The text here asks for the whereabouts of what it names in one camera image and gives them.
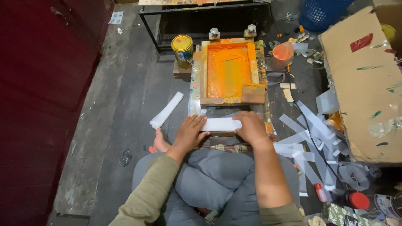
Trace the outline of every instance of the sleeve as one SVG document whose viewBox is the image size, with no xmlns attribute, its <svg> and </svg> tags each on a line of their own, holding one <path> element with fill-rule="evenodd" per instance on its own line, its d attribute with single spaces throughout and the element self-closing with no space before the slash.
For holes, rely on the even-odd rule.
<svg viewBox="0 0 402 226">
<path fill-rule="evenodd" d="M 145 226 L 154 222 L 160 215 L 179 167 L 169 156 L 158 157 L 109 226 Z"/>
<path fill-rule="evenodd" d="M 290 203 L 274 208 L 260 208 L 263 225 L 275 226 L 305 226 L 296 204 Z"/>
</svg>

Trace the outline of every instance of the cardboard box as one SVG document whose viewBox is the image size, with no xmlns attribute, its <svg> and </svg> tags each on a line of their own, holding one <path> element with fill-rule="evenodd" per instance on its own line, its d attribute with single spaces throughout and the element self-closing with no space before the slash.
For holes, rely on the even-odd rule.
<svg viewBox="0 0 402 226">
<path fill-rule="evenodd" d="M 373 223 L 333 203 L 323 203 L 322 218 L 337 226 L 344 226 L 345 216 L 349 215 L 359 221 L 359 226 L 372 226 Z"/>
<path fill-rule="evenodd" d="M 402 73 L 389 52 L 402 56 L 401 3 L 366 7 L 319 37 L 357 161 L 402 162 Z M 380 24 L 396 30 L 390 44 Z"/>
</svg>

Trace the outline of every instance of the gray floor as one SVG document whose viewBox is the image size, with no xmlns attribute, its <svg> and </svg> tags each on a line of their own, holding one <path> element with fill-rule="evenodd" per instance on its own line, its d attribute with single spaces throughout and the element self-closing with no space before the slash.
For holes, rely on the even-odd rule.
<svg viewBox="0 0 402 226">
<path fill-rule="evenodd" d="M 279 33 L 290 33 L 281 42 L 294 37 L 297 17 L 289 24 L 280 18 L 286 12 L 297 15 L 299 2 L 276 1 L 272 3 L 277 26 L 270 21 L 263 28 L 266 44 Z M 159 55 L 152 44 L 143 22 L 138 16 L 136 4 L 116 5 L 114 11 L 124 11 L 120 25 L 110 25 L 103 46 L 103 58 L 88 92 L 81 119 L 64 167 L 55 200 L 55 214 L 49 225 L 59 226 L 66 220 L 77 218 L 74 225 L 103 226 L 117 215 L 117 210 L 131 193 L 134 167 L 148 154 L 148 147 L 155 138 L 155 130 L 149 121 L 169 102 L 177 91 L 185 94 L 183 101 L 162 126 L 170 142 L 187 115 L 189 82 L 176 80 L 172 74 L 174 59 L 171 55 Z M 147 17 L 153 31 L 159 26 L 157 16 Z M 119 35 L 117 28 L 123 29 Z M 309 48 L 320 47 L 315 36 Z M 326 74 L 313 68 L 302 56 L 295 57 L 291 66 L 295 76 L 297 94 L 313 112 L 317 112 L 315 97 L 326 90 Z M 278 118 L 287 114 L 291 118 L 300 115 L 290 106 L 279 85 L 269 87 L 272 122 L 280 139 L 294 134 L 283 127 Z M 308 181 L 309 197 L 301 198 L 306 215 L 321 211 L 315 190 Z"/>
</svg>

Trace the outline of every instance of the red bottle cap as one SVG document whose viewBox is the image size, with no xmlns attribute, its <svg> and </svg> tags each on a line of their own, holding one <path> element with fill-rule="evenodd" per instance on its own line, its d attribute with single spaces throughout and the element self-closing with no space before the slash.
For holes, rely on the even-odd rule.
<svg viewBox="0 0 402 226">
<path fill-rule="evenodd" d="M 321 184 L 314 184 L 314 187 L 316 188 L 316 190 L 322 189 Z"/>
<path fill-rule="evenodd" d="M 349 200 L 356 209 L 367 209 L 370 201 L 367 196 L 360 192 L 353 192 L 349 195 Z"/>
</svg>

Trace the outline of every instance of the red cabinet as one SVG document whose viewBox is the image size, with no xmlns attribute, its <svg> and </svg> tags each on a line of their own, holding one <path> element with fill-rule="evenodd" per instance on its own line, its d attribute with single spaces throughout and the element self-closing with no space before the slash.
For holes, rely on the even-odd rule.
<svg viewBox="0 0 402 226">
<path fill-rule="evenodd" d="M 0 2 L 2 225 L 46 223 L 111 4 Z"/>
</svg>

